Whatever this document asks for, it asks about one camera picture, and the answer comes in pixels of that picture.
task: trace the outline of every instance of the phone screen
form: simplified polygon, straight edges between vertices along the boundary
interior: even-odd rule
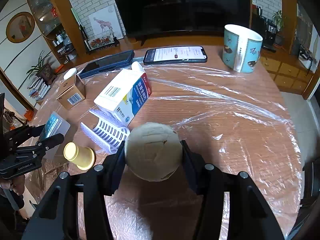
[[[156,62],[182,59],[205,59],[206,57],[201,46],[169,47],[149,51],[145,61]]]
[[[96,68],[105,67],[105,66],[117,63],[117,62],[124,61],[131,54],[132,54],[131,51],[126,51],[124,53],[120,53],[117,55],[111,55],[109,57],[105,57],[105,58],[99,59],[97,61],[91,62],[84,68],[82,73],[86,73],[86,72],[93,70],[93,69],[96,69]]]

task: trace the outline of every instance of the smartphone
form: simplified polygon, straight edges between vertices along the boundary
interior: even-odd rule
[[[167,64],[182,62],[207,62],[208,57],[201,46],[178,46],[147,50],[143,63]]]
[[[97,73],[107,72],[129,66],[132,63],[133,56],[133,50],[128,50],[114,55],[99,58],[94,62],[88,63],[88,65],[86,65],[82,72],[79,74],[79,77],[82,79],[90,77]]]

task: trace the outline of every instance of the blue ceramic mug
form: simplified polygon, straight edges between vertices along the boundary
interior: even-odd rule
[[[228,24],[224,27],[222,60],[237,72],[252,72],[258,59],[263,38],[248,28]]]

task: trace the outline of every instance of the plastic wrap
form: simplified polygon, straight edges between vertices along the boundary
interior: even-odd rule
[[[152,94],[129,128],[145,122],[168,124],[206,162],[232,174],[247,171],[287,236],[299,209],[301,163],[281,94],[259,62],[253,73],[237,73],[223,64],[222,47],[204,49],[206,63],[145,66]],[[143,56],[145,51],[137,50],[135,55]],[[96,108],[93,100],[118,72],[83,80],[86,99],[70,111],[56,100],[60,76],[32,125],[46,123],[52,111],[57,112],[71,124],[64,143],[91,147],[97,154],[96,164],[102,163],[108,153],[87,138],[79,124],[90,129],[96,126],[98,118],[89,113]],[[42,168],[26,177],[26,186],[38,202],[61,171],[83,172],[61,158],[62,150],[63,145],[53,161],[43,159]],[[226,239],[228,231],[228,194],[225,196],[220,239]],[[126,167],[119,189],[105,200],[114,239],[191,239],[202,197],[188,188],[182,167],[162,182],[143,181]],[[78,207],[79,234],[85,239],[81,195]]]

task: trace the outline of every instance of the human hand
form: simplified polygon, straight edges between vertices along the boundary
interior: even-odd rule
[[[24,181],[25,181],[24,175],[16,177],[13,180],[4,180],[0,178],[0,184],[3,189],[12,188],[13,191],[19,196],[24,193]]]

